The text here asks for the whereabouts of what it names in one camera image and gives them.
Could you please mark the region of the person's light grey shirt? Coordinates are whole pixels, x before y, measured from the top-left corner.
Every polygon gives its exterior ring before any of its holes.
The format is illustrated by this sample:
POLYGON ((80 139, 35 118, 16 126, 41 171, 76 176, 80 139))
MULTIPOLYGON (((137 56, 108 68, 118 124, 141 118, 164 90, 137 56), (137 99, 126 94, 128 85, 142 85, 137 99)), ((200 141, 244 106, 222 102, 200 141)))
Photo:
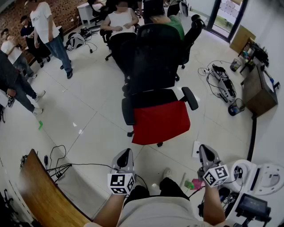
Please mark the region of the person's light grey shirt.
MULTIPOLYGON (((84 227, 102 227, 89 222, 84 227)), ((150 197, 128 202, 116 227, 213 227, 194 218, 190 202, 177 197, 150 197)))

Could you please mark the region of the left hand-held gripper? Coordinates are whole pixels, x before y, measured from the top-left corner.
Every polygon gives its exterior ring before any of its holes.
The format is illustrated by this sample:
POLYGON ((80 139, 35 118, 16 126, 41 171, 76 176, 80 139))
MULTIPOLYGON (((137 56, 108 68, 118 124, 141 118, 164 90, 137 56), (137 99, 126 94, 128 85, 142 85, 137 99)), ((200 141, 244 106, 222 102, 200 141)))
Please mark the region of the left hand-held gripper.
POLYGON ((130 148, 121 151, 113 158, 114 166, 107 175, 108 188, 114 195, 129 195, 135 184, 133 152, 130 148))

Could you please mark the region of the person's left forearm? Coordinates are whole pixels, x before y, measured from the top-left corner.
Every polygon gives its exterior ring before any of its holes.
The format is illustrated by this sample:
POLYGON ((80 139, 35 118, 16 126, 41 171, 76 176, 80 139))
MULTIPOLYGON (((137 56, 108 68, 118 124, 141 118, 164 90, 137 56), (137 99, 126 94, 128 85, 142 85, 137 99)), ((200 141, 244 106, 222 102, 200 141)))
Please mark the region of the person's left forearm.
POLYGON ((112 194, 92 222, 102 227, 116 227, 124 204, 124 195, 112 194))

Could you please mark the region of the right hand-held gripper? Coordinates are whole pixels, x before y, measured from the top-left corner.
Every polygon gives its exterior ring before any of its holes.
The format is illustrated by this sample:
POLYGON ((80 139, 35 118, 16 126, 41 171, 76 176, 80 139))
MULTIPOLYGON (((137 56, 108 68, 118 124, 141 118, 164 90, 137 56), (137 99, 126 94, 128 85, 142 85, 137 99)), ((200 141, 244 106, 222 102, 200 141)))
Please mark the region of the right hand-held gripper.
POLYGON ((227 165, 220 161, 217 151, 212 147, 201 144, 199 158, 202 164, 197 172, 200 181, 213 188, 223 184, 229 178, 227 165))

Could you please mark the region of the person's right forearm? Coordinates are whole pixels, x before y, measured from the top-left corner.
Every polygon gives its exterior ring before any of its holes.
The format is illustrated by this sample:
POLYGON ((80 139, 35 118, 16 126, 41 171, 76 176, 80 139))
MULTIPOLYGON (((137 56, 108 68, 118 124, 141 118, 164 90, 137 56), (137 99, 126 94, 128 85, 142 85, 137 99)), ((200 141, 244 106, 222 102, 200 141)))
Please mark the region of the person's right forearm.
POLYGON ((225 212, 216 187, 205 185, 203 220, 212 226, 225 221, 225 212))

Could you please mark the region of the black monitor on stand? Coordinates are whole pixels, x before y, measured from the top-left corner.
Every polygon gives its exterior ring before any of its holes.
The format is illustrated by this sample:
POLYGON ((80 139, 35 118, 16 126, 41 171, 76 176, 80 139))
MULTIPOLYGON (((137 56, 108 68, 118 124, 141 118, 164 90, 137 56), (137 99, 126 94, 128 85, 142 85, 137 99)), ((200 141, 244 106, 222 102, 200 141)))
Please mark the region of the black monitor on stand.
POLYGON ((248 227, 248 224, 253 220, 264 222, 263 227, 265 227, 271 220, 269 216, 271 208, 268 207, 268 202, 245 193, 241 196, 235 212, 237 213, 237 217, 243 216, 246 218, 246 220, 239 225, 241 227, 248 227))

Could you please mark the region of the large white round device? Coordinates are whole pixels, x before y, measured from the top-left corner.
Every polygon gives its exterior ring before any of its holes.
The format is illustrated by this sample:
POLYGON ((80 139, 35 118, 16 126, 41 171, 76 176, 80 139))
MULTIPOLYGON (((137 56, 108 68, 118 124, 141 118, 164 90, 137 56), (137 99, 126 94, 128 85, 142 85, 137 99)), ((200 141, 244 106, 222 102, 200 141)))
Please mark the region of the large white round device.
POLYGON ((248 160, 227 164, 229 179, 225 186, 233 192, 266 196, 284 187, 284 168, 275 164, 256 165, 248 160))

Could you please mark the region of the white power strip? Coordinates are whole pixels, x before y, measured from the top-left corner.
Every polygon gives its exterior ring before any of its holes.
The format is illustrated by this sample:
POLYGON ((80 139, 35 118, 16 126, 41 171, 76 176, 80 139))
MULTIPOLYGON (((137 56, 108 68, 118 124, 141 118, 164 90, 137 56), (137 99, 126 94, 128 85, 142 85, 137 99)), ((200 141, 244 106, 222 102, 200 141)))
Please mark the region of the white power strip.
POLYGON ((192 157, 193 158, 199 158, 199 148, 200 148, 200 142, 194 141, 193 143, 193 151, 192 151, 192 157))

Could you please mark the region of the red cloth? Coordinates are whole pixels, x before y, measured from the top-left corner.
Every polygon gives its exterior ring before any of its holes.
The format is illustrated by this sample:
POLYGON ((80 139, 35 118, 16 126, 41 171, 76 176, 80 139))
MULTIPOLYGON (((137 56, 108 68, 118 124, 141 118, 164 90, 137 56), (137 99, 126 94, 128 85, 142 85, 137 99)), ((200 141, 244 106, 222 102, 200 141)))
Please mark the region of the red cloth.
POLYGON ((132 142, 138 145, 162 143, 190 129, 187 108, 182 101, 136 108, 134 119, 132 142))

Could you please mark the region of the black shelf rack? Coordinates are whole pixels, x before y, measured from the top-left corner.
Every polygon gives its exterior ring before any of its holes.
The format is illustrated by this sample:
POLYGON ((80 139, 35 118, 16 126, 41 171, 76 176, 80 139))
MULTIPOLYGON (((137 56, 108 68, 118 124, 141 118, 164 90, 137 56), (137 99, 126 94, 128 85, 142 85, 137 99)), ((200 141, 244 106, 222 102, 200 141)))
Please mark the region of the black shelf rack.
POLYGON ((242 56, 246 60, 244 66, 240 70, 241 74, 245 68, 249 67, 249 65, 252 66, 254 58, 256 58, 260 62, 263 68, 269 67, 267 52, 264 49, 260 48, 259 45, 250 37, 247 39, 245 45, 239 52, 238 57, 240 56, 242 56))

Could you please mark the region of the black door frame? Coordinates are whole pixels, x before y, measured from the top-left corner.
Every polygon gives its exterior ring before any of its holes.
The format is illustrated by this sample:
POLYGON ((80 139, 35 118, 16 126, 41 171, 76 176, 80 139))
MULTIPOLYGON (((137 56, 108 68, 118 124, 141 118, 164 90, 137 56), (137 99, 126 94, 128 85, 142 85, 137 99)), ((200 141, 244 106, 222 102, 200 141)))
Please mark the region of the black door frame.
POLYGON ((249 0, 215 0, 206 30, 230 43, 249 0))

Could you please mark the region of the wooden table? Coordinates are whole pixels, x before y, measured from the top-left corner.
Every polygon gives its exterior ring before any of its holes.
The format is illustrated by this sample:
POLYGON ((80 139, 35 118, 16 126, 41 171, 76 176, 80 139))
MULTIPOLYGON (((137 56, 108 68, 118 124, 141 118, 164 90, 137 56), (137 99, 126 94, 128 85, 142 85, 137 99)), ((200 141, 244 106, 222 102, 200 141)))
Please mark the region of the wooden table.
POLYGON ((19 173, 17 189, 43 227, 84 227, 91 220, 59 189, 31 149, 19 173))

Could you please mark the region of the white open electronics case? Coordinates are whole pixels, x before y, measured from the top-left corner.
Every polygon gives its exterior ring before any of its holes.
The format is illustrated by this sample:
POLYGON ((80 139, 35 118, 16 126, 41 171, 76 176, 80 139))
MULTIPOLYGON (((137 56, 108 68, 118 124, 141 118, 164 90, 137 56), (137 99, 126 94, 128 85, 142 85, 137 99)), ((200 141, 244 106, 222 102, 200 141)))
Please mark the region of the white open electronics case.
POLYGON ((232 103, 236 99, 236 90, 223 67, 212 64, 206 81, 212 94, 226 103, 232 103))

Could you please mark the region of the cardboard sheet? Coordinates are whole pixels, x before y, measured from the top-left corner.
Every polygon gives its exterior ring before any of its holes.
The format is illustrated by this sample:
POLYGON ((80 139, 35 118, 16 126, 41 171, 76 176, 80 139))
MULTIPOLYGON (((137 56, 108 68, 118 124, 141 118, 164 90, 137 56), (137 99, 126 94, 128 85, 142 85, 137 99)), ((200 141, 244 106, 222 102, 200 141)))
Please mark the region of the cardboard sheet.
POLYGON ((240 25, 234 38, 230 42, 230 48, 235 52, 240 53, 247 43, 248 39, 254 40, 256 36, 244 26, 240 25))

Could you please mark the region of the wooden cabinet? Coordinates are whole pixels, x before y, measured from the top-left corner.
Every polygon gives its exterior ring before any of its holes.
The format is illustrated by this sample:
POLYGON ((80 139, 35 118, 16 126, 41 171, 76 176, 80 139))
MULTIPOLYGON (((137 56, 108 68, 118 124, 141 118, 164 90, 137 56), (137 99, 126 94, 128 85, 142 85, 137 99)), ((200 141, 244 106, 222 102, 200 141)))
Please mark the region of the wooden cabinet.
POLYGON ((253 116, 259 117, 278 105, 275 85, 265 70, 265 66, 256 65, 241 82, 242 100, 253 116))

